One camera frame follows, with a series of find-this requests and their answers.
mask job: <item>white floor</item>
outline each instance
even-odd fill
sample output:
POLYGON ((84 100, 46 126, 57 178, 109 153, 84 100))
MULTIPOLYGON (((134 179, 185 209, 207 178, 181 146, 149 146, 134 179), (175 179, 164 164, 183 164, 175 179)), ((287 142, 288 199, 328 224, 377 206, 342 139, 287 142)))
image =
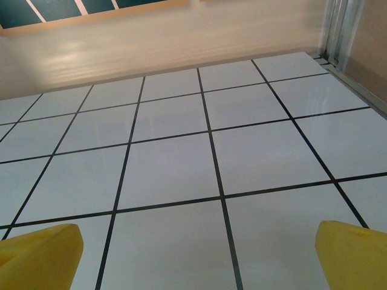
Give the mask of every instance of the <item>white floor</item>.
POLYGON ((78 224, 72 290, 328 289, 321 221, 387 231, 387 121, 305 53, 1 101, 0 123, 0 234, 78 224))

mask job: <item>wooden frame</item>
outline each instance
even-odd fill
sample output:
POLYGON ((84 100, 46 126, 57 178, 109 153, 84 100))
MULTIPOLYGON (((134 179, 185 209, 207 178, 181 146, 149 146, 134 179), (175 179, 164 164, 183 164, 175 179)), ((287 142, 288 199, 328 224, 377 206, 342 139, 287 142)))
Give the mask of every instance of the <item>wooden frame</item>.
POLYGON ((59 19, 55 21, 42 22, 37 24, 31 24, 20 27, 13 27, 8 29, 3 29, 0 26, 0 36, 12 36, 24 33, 33 33, 44 30, 50 30, 59 27, 65 27, 69 25, 84 24, 93 21, 101 21, 106 19, 117 18, 127 15, 137 15, 147 12, 153 12, 157 10, 162 10, 166 8, 175 8, 179 6, 188 5, 189 0, 167 0, 161 2, 155 2, 150 4, 143 4, 128 8, 121 8, 116 10, 104 11, 100 13, 76 16, 72 18, 59 19))

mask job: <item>dark blue panel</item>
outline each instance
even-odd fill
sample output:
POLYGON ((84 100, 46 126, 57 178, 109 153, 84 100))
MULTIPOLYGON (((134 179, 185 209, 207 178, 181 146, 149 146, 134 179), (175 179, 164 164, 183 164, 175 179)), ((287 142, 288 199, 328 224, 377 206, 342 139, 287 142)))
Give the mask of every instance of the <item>dark blue panel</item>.
POLYGON ((161 2, 165 0, 116 0, 116 1, 117 1, 117 5, 120 8, 126 8, 126 7, 132 7, 137 5, 161 2))
POLYGON ((114 10, 111 0, 82 0, 82 2, 89 14, 114 10))
POLYGON ((81 15, 74 0, 31 0, 31 2, 46 21, 81 15))
POLYGON ((40 22, 25 0, 0 0, 0 24, 4 29, 40 22))

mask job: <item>yellow object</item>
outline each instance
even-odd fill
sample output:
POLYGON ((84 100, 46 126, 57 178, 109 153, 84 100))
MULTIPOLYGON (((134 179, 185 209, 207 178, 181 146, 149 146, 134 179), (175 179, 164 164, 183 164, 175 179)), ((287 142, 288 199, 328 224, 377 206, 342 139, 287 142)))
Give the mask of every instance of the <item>yellow object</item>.
POLYGON ((387 289, 387 234, 324 221, 316 249, 331 290, 387 289))
POLYGON ((83 251, 77 225, 58 225, 0 242, 1 290, 69 290, 83 251))

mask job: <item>beige wall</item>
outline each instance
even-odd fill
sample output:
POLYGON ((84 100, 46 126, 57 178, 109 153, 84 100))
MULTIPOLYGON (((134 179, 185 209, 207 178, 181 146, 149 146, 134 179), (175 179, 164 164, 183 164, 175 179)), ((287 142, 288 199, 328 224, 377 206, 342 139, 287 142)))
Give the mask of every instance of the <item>beige wall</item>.
POLYGON ((0 98, 288 51, 316 52, 326 1, 189 6, 0 38, 0 98))
POLYGON ((387 1, 365 1, 346 71, 387 102, 387 1))

